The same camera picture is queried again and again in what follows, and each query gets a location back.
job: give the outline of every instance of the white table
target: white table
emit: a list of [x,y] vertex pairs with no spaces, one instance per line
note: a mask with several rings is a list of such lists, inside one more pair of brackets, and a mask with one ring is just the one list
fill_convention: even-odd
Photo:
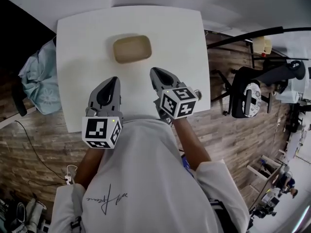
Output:
[[[149,59],[118,64],[115,40],[146,35],[152,47]],[[207,48],[198,11],[164,6],[125,6],[91,11],[58,21],[57,76],[68,132],[81,131],[89,95],[102,81],[117,76],[121,82],[124,117],[158,118],[157,99],[150,69],[160,67],[175,74],[203,97],[195,112],[210,109]]]

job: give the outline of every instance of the wooden floor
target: wooden floor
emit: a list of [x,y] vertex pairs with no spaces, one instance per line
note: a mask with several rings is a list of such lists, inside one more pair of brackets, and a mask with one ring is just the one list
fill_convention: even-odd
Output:
[[[208,34],[207,42],[216,42],[224,36]],[[244,42],[229,44],[226,48],[249,51]],[[231,68],[251,67],[249,55],[224,51],[208,50],[209,70],[219,69],[232,82]],[[256,68],[261,69],[262,63],[256,61]],[[2,80],[0,92],[1,118],[16,113],[10,98],[9,85]],[[224,84],[218,76],[210,75],[211,98],[220,95]],[[273,87],[261,86],[263,94],[273,91]],[[256,198],[256,193],[248,186],[262,183],[246,169],[250,163],[257,165],[262,154],[274,157],[278,149],[286,146],[287,133],[283,132],[289,106],[273,101],[271,113],[267,114],[267,106],[262,104],[259,114],[253,118],[235,119],[223,116],[222,111],[228,108],[228,97],[220,103],[211,104],[211,109],[196,113],[189,117],[196,134],[206,147],[213,160],[224,159],[236,182],[245,202],[249,206]],[[66,166],[78,165],[86,145],[81,141],[81,133],[68,133],[62,111],[44,116],[39,112],[27,115],[20,122],[44,163],[60,176],[66,174]],[[47,218],[51,217],[52,205],[57,186],[39,186],[40,184],[64,183],[55,174],[44,167],[34,154],[23,128],[16,122],[0,130],[0,188],[7,192],[15,190],[23,199],[35,193],[46,204]]]

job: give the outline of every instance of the black office chair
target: black office chair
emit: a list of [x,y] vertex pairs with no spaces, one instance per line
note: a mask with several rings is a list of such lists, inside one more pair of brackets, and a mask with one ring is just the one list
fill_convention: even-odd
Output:
[[239,70],[231,70],[235,74],[232,85],[219,70],[213,70],[212,73],[218,73],[225,83],[226,92],[211,100],[212,102],[230,96],[229,110],[223,114],[232,114],[235,118],[253,117],[257,114],[261,101],[268,104],[267,113],[271,111],[272,94],[268,97],[262,96],[260,92],[260,82],[271,85],[281,80],[297,78],[299,80],[305,77],[305,66],[302,61],[292,61],[290,64],[273,64],[265,67],[264,70],[255,70],[248,67],[241,67]]

